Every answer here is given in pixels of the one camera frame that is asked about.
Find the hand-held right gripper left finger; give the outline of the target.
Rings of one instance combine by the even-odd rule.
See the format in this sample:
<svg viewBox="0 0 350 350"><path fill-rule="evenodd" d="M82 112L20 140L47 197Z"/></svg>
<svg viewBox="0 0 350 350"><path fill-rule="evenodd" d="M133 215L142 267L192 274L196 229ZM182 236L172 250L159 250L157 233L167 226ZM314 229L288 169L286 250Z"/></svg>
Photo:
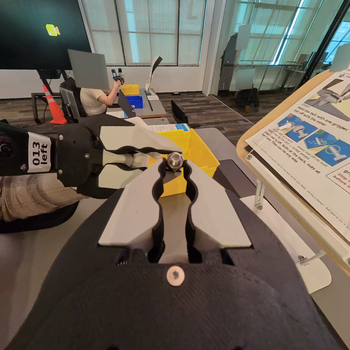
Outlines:
<svg viewBox="0 0 350 350"><path fill-rule="evenodd" d="M149 262L159 262L165 250L159 203L165 175L166 160L160 158L126 185L99 239L100 246L141 249Z"/></svg>

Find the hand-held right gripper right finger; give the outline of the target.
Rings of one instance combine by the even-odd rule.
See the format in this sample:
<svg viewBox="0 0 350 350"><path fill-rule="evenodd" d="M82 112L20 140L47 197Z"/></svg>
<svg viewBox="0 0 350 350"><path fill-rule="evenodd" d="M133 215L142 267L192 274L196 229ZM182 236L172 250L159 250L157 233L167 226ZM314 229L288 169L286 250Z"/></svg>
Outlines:
<svg viewBox="0 0 350 350"><path fill-rule="evenodd" d="M201 262L211 250L252 247L230 200L231 191L190 160L184 161L183 176L190 199L185 227L189 262Z"/></svg>

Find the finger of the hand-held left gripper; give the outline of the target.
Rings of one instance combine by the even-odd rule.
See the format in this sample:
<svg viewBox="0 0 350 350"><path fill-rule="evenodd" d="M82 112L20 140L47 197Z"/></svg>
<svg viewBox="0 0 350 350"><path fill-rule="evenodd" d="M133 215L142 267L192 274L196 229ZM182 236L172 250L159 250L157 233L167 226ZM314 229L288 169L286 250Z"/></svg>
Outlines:
<svg viewBox="0 0 350 350"><path fill-rule="evenodd" d="M161 155L149 155L149 158L157 160ZM125 164L106 164L99 174L99 187L108 189L124 188L134 178L139 176L144 168L130 168Z"/></svg>
<svg viewBox="0 0 350 350"><path fill-rule="evenodd" d="M183 153L173 141L141 126L102 126L100 141L106 151L118 155Z"/></svg>

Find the silver hex bolt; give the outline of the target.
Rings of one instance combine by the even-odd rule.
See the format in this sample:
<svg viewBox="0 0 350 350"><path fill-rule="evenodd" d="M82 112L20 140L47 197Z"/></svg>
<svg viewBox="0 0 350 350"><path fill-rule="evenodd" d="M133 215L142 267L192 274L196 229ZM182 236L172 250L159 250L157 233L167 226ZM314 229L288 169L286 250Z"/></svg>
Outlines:
<svg viewBox="0 0 350 350"><path fill-rule="evenodd" d="M173 152L166 157L166 166L169 171L178 172L183 167L184 157L181 153Z"/></svg>

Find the yellow plastic bin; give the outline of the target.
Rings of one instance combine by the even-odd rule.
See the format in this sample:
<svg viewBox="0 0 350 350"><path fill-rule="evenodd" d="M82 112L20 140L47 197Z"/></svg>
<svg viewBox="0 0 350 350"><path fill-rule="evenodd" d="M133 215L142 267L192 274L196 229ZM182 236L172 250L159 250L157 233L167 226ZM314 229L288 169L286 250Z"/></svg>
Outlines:
<svg viewBox="0 0 350 350"><path fill-rule="evenodd" d="M158 132L158 134L165 136L181 147L185 160L190 160L211 178L214 176L220 163L194 129L190 129L189 131L163 131ZM176 195L185 191L186 180L183 174L181 174L176 179L164 183L164 192L161 197Z"/></svg>

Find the person's left forearm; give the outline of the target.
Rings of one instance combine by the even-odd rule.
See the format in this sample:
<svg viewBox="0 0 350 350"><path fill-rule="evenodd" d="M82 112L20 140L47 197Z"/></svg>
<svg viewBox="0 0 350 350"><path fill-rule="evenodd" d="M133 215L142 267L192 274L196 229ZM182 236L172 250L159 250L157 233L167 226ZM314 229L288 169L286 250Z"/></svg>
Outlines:
<svg viewBox="0 0 350 350"><path fill-rule="evenodd" d="M0 178L0 219L16 219L54 212L87 196L65 187L52 174L3 176Z"/></svg>

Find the person's left hand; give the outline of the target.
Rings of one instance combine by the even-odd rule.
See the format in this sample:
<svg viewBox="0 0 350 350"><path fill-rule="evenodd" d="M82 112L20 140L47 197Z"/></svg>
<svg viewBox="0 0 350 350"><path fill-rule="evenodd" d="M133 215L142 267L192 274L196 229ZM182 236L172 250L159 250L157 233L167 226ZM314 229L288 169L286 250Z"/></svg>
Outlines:
<svg viewBox="0 0 350 350"><path fill-rule="evenodd" d="M142 153L120 155L103 150L102 162L103 165L119 163L130 168L147 168L149 156Z"/></svg>

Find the blue white paper sheet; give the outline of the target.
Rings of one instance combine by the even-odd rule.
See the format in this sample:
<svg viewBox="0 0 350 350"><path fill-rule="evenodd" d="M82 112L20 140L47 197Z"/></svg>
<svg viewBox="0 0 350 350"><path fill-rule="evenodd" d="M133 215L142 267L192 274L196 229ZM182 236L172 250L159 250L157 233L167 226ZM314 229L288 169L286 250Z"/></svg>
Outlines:
<svg viewBox="0 0 350 350"><path fill-rule="evenodd" d="M170 132L183 130L185 132L190 131L188 124L164 124L164 125L147 125L147 127L154 132Z"/></svg>

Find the blue plastic bin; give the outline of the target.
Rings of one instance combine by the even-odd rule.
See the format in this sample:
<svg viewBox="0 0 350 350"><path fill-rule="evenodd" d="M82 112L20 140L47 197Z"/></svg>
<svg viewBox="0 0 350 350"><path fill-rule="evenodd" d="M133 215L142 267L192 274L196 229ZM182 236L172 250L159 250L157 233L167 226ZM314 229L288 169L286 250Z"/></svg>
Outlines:
<svg viewBox="0 0 350 350"><path fill-rule="evenodd" d="M141 95L128 95L125 96L133 109L143 108L143 98Z"/></svg>

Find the black chair back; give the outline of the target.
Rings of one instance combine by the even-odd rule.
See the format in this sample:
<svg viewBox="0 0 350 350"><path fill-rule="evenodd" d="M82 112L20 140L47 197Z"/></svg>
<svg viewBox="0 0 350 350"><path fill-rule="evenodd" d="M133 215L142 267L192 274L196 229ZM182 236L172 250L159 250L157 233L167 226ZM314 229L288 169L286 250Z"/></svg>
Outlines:
<svg viewBox="0 0 350 350"><path fill-rule="evenodd" d="M172 115L177 124L187 124L191 129L200 128L200 124L189 123L188 116L181 110L181 108L171 100Z"/></svg>

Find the orange traffic cone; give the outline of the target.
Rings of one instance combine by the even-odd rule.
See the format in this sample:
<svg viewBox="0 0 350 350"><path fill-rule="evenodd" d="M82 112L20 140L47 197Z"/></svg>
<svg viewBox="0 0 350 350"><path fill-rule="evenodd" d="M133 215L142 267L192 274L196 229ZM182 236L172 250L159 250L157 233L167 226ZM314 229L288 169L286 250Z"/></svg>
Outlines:
<svg viewBox="0 0 350 350"><path fill-rule="evenodd" d="M55 125L64 125L67 123L66 118L64 117L63 111L59 108L58 104L56 103L55 99L53 98L52 93L49 92L46 85L42 85L44 93L46 95L46 99L50 108L50 112L52 115L52 120L50 121L51 124Z"/></svg>

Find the black office chair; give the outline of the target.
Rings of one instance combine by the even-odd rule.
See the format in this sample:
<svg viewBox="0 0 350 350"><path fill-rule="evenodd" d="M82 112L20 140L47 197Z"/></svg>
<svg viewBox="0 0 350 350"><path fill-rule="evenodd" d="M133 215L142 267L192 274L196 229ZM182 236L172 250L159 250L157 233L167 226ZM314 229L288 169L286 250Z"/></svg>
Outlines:
<svg viewBox="0 0 350 350"><path fill-rule="evenodd" d="M76 86L72 77L68 77L60 84L59 91L62 96L62 111L67 123L77 124L81 118L87 117L81 103L81 88Z"/></svg>

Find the black round pad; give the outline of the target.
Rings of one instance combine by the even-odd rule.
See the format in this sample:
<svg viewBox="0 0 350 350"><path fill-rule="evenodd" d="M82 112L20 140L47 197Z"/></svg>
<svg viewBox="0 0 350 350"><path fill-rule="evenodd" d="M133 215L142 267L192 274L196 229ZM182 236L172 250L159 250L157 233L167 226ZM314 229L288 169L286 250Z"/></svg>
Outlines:
<svg viewBox="0 0 350 350"><path fill-rule="evenodd" d="M50 229L68 221L75 213L79 201L59 208L50 213L31 216L25 219L15 219L10 222L0 221L0 233L12 234L27 231Z"/></svg>

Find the wooden document stand white base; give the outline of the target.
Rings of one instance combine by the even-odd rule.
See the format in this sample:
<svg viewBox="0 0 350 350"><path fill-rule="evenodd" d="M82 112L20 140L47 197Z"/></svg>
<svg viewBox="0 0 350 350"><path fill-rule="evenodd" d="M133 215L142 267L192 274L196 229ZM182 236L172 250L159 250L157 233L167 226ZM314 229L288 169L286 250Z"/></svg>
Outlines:
<svg viewBox="0 0 350 350"><path fill-rule="evenodd" d="M329 255L349 275L349 241L339 234L318 212L299 196L273 169L243 140L237 144L237 154L257 177L255 202L253 197L244 199L248 205L281 240L301 274L309 294L331 283L331 274L321 261ZM287 223L277 218L272 209L263 209L264 192L267 188L317 241L320 251L315 253L301 238L297 238Z"/></svg>

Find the printed instruction sheet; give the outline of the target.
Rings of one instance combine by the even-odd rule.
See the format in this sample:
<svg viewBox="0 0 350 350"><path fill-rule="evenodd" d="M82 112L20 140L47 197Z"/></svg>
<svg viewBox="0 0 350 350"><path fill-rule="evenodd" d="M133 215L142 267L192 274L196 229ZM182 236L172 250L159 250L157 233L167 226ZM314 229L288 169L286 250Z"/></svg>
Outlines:
<svg viewBox="0 0 350 350"><path fill-rule="evenodd" d="M350 231L349 69L313 77L243 136L344 239Z"/></svg>

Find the dark wall screen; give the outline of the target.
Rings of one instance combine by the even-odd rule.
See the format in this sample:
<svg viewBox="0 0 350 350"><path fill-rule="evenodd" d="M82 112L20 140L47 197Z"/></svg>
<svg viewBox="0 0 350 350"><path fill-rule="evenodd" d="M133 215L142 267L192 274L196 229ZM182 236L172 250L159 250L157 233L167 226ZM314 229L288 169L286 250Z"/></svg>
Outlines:
<svg viewBox="0 0 350 350"><path fill-rule="evenodd" d="M91 52L78 1L0 1L1 69L70 70L69 49Z"/></svg>

